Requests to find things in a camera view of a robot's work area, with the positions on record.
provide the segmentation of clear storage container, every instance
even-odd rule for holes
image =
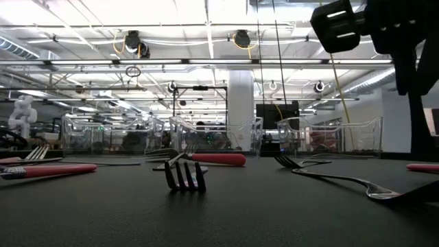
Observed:
[[[184,152],[188,145],[197,153],[240,153],[247,158],[261,155],[262,117],[243,125],[193,125],[181,117],[170,117],[171,146]]]
[[[143,155],[161,148],[164,122],[138,117],[126,125],[104,125],[62,118],[62,151],[76,154]]]
[[[376,156],[381,153],[382,117],[361,123],[312,125],[303,117],[277,123],[279,144],[284,155]]]

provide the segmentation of ceiling duct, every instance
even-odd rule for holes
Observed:
[[[31,51],[31,49],[20,44],[19,41],[7,36],[3,32],[0,33],[0,49],[8,51],[26,60],[35,60],[40,58],[36,52]]]
[[[37,49],[29,47],[23,44],[21,41],[8,36],[5,32],[0,31],[0,49],[10,52],[15,56],[18,56],[24,60],[59,60],[60,57],[45,49]],[[49,69],[51,71],[59,70],[58,67],[53,65],[50,66],[39,66],[42,69]]]

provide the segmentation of hanging wire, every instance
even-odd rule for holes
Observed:
[[[283,81],[283,67],[282,67],[282,54],[281,54],[281,44],[279,43],[279,31],[277,30],[277,20],[276,20],[276,8],[274,7],[274,0],[272,0],[273,4],[273,14],[274,14],[274,26],[276,28],[276,37],[277,37],[277,49],[279,52],[279,65],[281,66],[281,77],[282,77],[282,89],[283,89],[283,99],[285,101],[285,111],[288,112],[287,105],[287,95],[285,93],[285,83]]]
[[[259,29],[259,5],[258,1],[256,1],[256,13],[257,13],[257,25],[258,25],[258,41],[261,42],[261,30]],[[263,89],[263,72],[262,72],[262,53],[261,53],[261,47],[258,49],[259,51],[259,65],[261,66],[261,82],[262,82],[262,121],[265,121],[265,93]]]

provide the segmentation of black screen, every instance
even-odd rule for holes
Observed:
[[[299,117],[299,105],[297,101],[294,101],[293,104],[289,104],[288,108],[285,105],[277,105],[279,110],[282,113],[282,118],[286,119],[289,117]],[[263,117],[263,128],[266,130],[274,130],[277,129],[277,122],[281,120],[281,114],[279,110],[274,104],[257,104],[256,105],[256,116]],[[290,123],[292,128],[295,128],[295,125],[298,125],[298,121],[294,121]]]

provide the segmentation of security camera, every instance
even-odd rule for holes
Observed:
[[[324,90],[324,84],[322,81],[318,81],[318,83],[314,84],[314,92],[321,93]]]

